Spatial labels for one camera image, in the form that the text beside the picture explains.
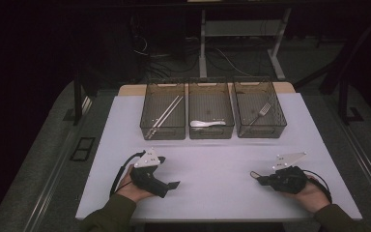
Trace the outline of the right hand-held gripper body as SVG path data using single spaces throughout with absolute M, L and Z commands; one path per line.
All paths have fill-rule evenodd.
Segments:
M 274 173 L 268 176 L 270 187 L 276 191 L 292 194 L 297 194 L 304 189 L 307 177 L 296 163 L 305 156 L 305 152 L 277 155 L 272 167 Z

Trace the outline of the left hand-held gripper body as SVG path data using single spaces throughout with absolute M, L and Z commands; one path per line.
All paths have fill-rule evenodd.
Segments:
M 167 189 L 167 184 L 154 176 L 154 172 L 160 165 L 157 157 L 157 152 L 154 149 L 145 151 L 140 159 L 134 163 L 130 177 L 132 182 L 140 189 L 164 198 L 169 189 Z

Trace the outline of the smoky clear plastic bin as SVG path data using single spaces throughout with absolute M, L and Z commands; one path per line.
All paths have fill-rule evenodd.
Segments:
M 147 85 L 140 129 L 145 140 L 186 138 L 186 94 L 183 83 Z
M 224 121 L 226 126 L 192 128 L 191 139 L 230 139 L 234 129 L 234 116 L 228 85 L 224 82 L 196 83 L 188 86 L 188 121 Z
M 269 112 L 239 136 L 267 102 L 271 104 Z M 239 138 L 279 138 L 287 126 L 275 88 L 266 77 L 235 77 L 233 104 Z

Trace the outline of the white ceramic spoon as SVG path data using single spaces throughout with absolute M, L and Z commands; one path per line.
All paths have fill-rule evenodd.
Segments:
M 206 122 L 206 121 L 193 120 L 189 124 L 192 128 L 208 128 L 212 126 L 226 126 L 226 123 L 224 121 Z

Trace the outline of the metal fork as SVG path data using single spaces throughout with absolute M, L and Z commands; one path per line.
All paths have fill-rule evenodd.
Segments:
M 239 136 L 243 136 L 247 131 L 249 131 L 259 118 L 264 117 L 269 112 L 270 108 L 271 104 L 269 102 L 265 103 L 249 125 L 239 133 Z

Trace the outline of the person's left hand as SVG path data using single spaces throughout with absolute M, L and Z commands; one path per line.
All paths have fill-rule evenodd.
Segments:
M 146 199 L 148 197 L 152 197 L 153 194 L 137 187 L 131 180 L 130 172 L 133 168 L 131 164 L 128 167 L 128 171 L 126 172 L 125 176 L 122 178 L 119 186 L 117 187 L 116 194 L 122 195 L 134 203 L 138 203 L 139 201 Z

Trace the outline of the person's right hand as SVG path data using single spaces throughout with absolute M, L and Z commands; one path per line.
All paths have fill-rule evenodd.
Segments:
M 324 192 L 314 183 L 307 181 L 304 189 L 297 194 L 284 193 L 284 196 L 295 199 L 309 213 L 317 213 L 330 204 Z

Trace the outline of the black metal stand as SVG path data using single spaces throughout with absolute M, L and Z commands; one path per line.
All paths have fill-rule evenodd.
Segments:
M 84 88 L 82 85 L 82 73 L 76 70 L 73 73 L 73 98 L 74 98 L 74 119 L 73 124 L 78 125 L 83 117 Z
M 338 115 L 341 121 L 349 126 L 351 122 L 362 122 L 363 118 L 355 107 L 348 106 L 349 79 L 339 81 Z

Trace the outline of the white metal desk frame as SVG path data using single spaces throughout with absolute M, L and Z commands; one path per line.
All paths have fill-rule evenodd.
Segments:
M 285 29 L 289 22 L 292 9 L 284 10 L 280 19 L 237 19 L 207 20 L 207 11 L 201 11 L 199 74 L 207 77 L 206 39 L 213 37 L 274 37 L 273 47 L 267 50 L 271 66 L 278 80 L 285 80 L 285 74 L 278 61 Z

